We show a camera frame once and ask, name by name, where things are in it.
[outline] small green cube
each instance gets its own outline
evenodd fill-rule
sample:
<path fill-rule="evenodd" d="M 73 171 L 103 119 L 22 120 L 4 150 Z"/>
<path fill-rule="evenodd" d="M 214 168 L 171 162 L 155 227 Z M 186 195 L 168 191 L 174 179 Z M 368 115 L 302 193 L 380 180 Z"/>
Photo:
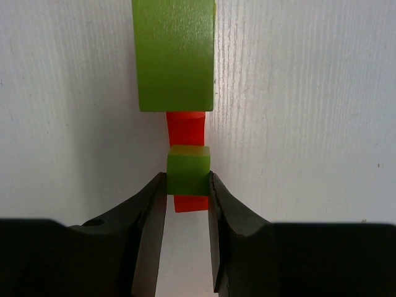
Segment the small green cube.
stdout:
<path fill-rule="evenodd" d="M 168 195 L 208 196 L 210 149 L 195 145 L 174 145 L 168 154 Z"/>

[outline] translucent green block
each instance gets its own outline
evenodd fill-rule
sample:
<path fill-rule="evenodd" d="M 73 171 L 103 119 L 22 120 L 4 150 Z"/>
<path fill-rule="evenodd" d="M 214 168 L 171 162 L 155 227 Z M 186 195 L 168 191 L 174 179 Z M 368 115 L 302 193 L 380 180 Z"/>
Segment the translucent green block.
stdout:
<path fill-rule="evenodd" d="M 168 154 L 166 172 L 169 195 L 208 196 L 210 149 L 195 145 L 174 145 Z"/>
<path fill-rule="evenodd" d="M 141 111 L 212 111 L 215 0 L 132 0 Z"/>

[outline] green cube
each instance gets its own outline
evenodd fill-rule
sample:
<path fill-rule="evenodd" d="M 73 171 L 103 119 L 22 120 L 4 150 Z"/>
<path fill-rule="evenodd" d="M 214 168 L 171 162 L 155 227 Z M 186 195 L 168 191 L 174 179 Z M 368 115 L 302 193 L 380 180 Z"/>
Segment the green cube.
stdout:
<path fill-rule="evenodd" d="M 132 0 L 141 111 L 212 111 L 215 0 Z"/>
<path fill-rule="evenodd" d="M 169 195 L 208 196 L 210 149 L 174 145 L 168 154 L 166 185 Z"/>

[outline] red block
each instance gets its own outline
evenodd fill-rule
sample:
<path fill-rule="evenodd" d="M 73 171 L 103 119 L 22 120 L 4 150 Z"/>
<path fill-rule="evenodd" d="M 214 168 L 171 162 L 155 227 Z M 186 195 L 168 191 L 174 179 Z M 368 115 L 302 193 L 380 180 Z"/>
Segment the red block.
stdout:
<path fill-rule="evenodd" d="M 170 145 L 205 145 L 205 113 L 166 113 Z M 175 196 L 176 212 L 208 210 L 208 197 Z"/>
<path fill-rule="evenodd" d="M 205 113 L 166 113 L 170 145 L 205 145 Z"/>
<path fill-rule="evenodd" d="M 175 196 L 175 212 L 198 212 L 208 210 L 208 197 L 202 196 Z"/>

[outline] white background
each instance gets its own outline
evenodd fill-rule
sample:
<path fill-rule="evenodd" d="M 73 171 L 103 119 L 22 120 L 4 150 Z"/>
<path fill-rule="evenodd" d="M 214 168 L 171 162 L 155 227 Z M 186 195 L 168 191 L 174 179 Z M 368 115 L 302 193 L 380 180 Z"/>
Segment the white background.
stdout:
<path fill-rule="evenodd" d="M 212 169 L 272 221 L 396 222 L 396 1 L 218 1 Z M 0 0 L 0 216 L 75 225 L 166 170 L 129 0 Z M 169 201 L 158 296 L 213 296 Z"/>

